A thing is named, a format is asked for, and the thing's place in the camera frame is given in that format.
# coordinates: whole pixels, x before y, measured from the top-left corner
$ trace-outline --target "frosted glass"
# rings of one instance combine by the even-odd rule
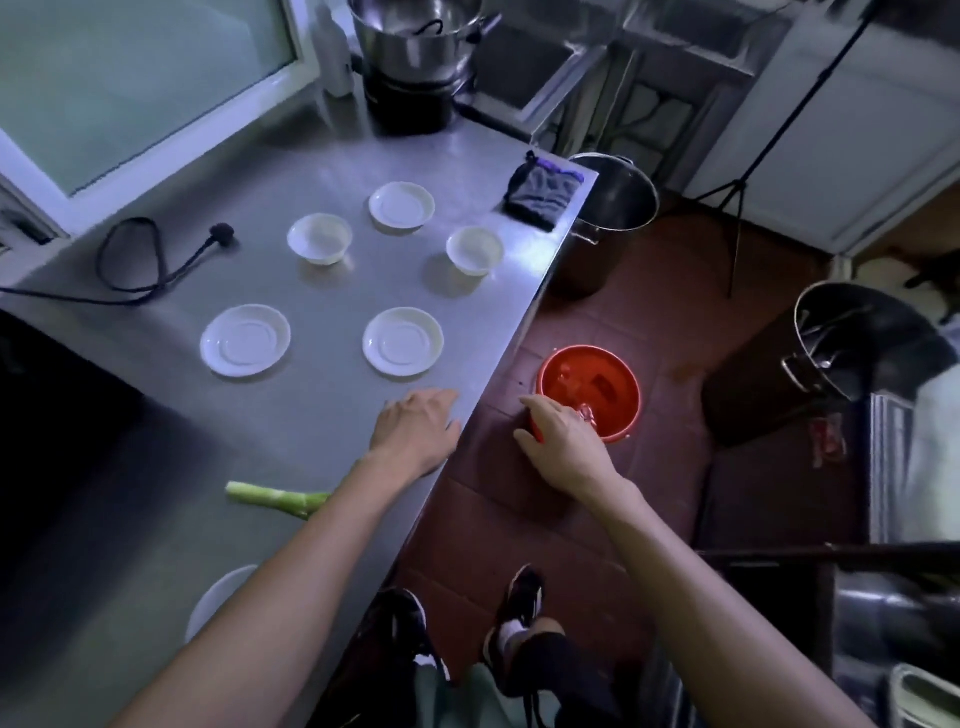
[[[72,194],[295,57],[280,0],[2,0],[0,129]]]

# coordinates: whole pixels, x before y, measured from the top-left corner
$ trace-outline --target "person's left hand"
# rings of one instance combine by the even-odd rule
[[[456,449],[461,425],[449,425],[454,389],[421,389],[388,402],[376,420],[370,452],[400,468],[407,482],[437,468]]]

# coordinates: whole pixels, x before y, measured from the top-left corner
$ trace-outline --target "red plastic bowl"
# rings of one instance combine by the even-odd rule
[[[573,346],[550,354],[537,373],[535,392],[590,412],[605,443],[625,438],[640,416],[640,385],[634,373],[620,357],[599,347]],[[542,441],[536,424],[533,430]]]

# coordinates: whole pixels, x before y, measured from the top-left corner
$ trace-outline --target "white cabinet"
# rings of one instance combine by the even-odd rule
[[[743,174],[854,29],[808,8],[685,195]],[[744,213],[807,245],[849,253],[958,178],[960,53],[874,26],[756,170]]]

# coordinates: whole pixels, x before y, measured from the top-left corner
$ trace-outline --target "window frame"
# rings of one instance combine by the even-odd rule
[[[60,189],[0,128],[0,185],[57,234],[75,238],[249,126],[320,77],[307,0],[276,1],[287,21],[293,62],[72,195]]]

